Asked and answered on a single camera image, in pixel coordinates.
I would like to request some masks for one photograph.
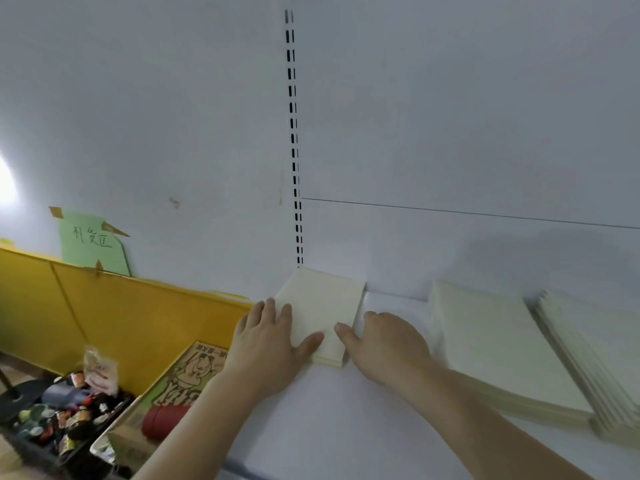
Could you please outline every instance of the person's right arm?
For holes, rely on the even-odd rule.
[[[425,418],[476,480],[590,480],[591,477],[459,384],[430,358],[425,339],[391,314],[365,314],[364,334],[335,331],[365,377],[395,390]]]

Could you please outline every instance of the person's left hand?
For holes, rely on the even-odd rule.
[[[324,339],[316,332],[292,347],[291,324],[291,305],[283,306],[276,320],[273,298],[256,303],[236,325],[222,374],[242,381],[258,402],[286,389]]]

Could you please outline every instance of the hand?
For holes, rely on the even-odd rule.
[[[364,377],[396,392],[411,387],[416,372],[431,363],[429,347],[420,333],[389,313],[365,313],[361,339],[344,323],[336,324],[335,332]]]
[[[316,332],[292,347],[291,323],[291,305],[283,306],[276,320],[276,304],[269,298],[236,325],[223,374],[238,378],[258,402],[286,389],[324,339],[324,333]]]

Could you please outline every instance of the cardboard box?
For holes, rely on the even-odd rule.
[[[185,350],[106,431],[116,463],[137,472],[159,444],[148,440],[141,432],[142,421],[151,406],[190,406],[209,380],[222,371],[226,358],[226,350],[201,342]]]

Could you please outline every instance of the plastic bag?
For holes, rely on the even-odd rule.
[[[118,393],[118,363],[99,354],[95,347],[84,349],[84,381],[98,392]]]

